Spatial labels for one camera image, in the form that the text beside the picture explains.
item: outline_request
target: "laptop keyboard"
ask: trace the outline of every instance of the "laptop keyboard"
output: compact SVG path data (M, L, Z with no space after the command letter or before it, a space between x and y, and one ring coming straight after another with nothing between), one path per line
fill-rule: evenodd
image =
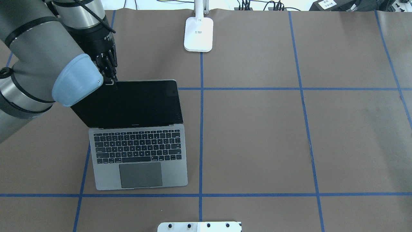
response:
M180 130L94 133L98 164L182 159Z

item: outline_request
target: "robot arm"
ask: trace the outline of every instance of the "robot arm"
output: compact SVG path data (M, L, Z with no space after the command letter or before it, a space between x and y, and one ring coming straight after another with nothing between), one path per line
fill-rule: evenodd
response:
M78 2L53 1L57 18L42 0L0 1L0 40L19 59L0 79L0 143L55 101L69 107L116 81L111 31ZM82 3L107 22L100 0Z

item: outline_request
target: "trackpad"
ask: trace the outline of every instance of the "trackpad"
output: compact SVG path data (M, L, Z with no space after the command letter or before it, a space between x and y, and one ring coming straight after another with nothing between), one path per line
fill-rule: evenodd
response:
M162 186L162 166L156 163L120 164L122 188Z

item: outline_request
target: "laptop screen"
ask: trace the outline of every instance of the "laptop screen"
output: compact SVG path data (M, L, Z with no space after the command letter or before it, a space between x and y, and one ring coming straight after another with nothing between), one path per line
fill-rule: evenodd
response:
M183 123L176 81L118 81L116 86L101 86L72 110L90 128Z

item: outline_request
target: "keyboard key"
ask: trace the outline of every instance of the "keyboard key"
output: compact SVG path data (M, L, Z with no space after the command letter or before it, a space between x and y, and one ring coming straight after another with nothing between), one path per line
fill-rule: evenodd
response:
M180 149L180 144L176 143L176 144L172 144L172 149Z
M122 163L131 163L131 162L147 162L151 161L152 158L150 156L147 157L127 157L122 158Z
M109 158L109 153L98 153L96 154L97 158Z
M169 154L170 155L182 154L182 150L180 149L169 150Z
M104 147L103 142L95 142L94 147Z
M104 147L97 147L97 148L96 148L96 153L101 153L101 152L106 152L106 148L104 148Z

